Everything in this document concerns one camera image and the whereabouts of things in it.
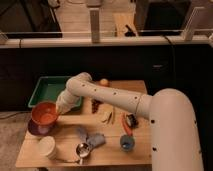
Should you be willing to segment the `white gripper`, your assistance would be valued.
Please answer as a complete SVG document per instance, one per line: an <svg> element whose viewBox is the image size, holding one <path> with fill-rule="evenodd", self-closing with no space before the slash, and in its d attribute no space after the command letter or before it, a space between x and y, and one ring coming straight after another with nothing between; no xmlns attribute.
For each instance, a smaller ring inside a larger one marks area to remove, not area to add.
<svg viewBox="0 0 213 171"><path fill-rule="evenodd" d="M56 100L56 112L60 115L69 112L76 106L79 99L79 96L71 94L68 90L63 90Z"/></svg>

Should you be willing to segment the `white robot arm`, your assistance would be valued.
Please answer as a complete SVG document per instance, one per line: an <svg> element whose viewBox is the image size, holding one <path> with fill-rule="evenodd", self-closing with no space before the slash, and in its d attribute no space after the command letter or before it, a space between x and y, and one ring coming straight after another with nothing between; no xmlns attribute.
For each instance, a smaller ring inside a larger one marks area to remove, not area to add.
<svg viewBox="0 0 213 171"><path fill-rule="evenodd" d="M66 82L56 100L60 114L79 97L90 97L150 122L152 171L204 171L195 111L181 91L166 88L153 95L99 86L82 72Z"/></svg>

